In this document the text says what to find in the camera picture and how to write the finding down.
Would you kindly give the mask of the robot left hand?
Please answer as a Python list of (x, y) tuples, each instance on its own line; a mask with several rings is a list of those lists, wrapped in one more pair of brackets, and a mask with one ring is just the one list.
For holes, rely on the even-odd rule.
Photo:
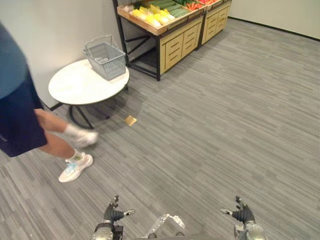
[(127, 211), (120, 211), (117, 210), (119, 201), (119, 195), (114, 196), (110, 203), (108, 204), (107, 208), (104, 211), (103, 215), (103, 223), (114, 223), (117, 222), (125, 217), (132, 216), (136, 211), (134, 209), (130, 209)]

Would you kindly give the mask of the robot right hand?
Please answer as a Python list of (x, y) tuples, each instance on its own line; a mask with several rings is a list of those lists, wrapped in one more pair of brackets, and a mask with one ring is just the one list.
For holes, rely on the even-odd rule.
[(240, 196), (235, 196), (235, 201), (237, 203), (237, 210), (231, 211), (226, 208), (221, 208), (220, 212), (232, 216), (237, 221), (242, 222), (244, 225), (248, 223), (255, 223), (255, 217), (249, 206), (243, 202)]

